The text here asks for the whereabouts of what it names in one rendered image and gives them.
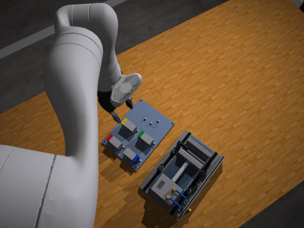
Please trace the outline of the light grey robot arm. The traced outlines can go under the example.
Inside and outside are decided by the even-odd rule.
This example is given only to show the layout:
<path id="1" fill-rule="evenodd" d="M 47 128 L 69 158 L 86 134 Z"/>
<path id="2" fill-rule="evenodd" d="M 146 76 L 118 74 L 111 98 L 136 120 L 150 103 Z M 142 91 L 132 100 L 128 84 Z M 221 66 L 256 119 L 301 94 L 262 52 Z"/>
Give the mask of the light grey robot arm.
<path id="1" fill-rule="evenodd" d="M 93 228 L 98 195 L 98 80 L 117 70 L 118 19 L 105 3 L 66 5 L 43 84 L 65 156 L 0 145 L 0 228 Z"/>

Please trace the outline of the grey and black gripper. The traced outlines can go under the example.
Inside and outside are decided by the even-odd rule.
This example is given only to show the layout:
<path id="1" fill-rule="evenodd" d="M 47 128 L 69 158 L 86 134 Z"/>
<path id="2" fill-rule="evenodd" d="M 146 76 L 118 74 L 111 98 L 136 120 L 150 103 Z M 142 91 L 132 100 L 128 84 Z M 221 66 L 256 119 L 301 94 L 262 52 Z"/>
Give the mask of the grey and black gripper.
<path id="1" fill-rule="evenodd" d="M 120 123 L 118 114 L 114 111 L 124 102 L 133 109 L 132 94 L 142 83 L 142 76 L 133 73 L 124 76 L 118 64 L 117 70 L 109 78 L 98 80 L 97 96 L 98 102 L 104 110 L 112 115 L 113 119 Z"/>

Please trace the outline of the grey metal blank with green end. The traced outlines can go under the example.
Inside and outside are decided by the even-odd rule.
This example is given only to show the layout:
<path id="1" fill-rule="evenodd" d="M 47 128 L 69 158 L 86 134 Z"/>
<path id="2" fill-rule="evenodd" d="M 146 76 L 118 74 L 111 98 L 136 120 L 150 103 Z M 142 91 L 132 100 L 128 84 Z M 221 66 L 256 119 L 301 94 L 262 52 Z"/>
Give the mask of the grey metal blank with green end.
<path id="1" fill-rule="evenodd" d="M 153 138 L 151 138 L 149 135 L 147 135 L 145 132 L 141 131 L 138 135 L 138 138 L 143 141 L 146 145 L 148 145 L 149 147 L 152 145 Z"/>

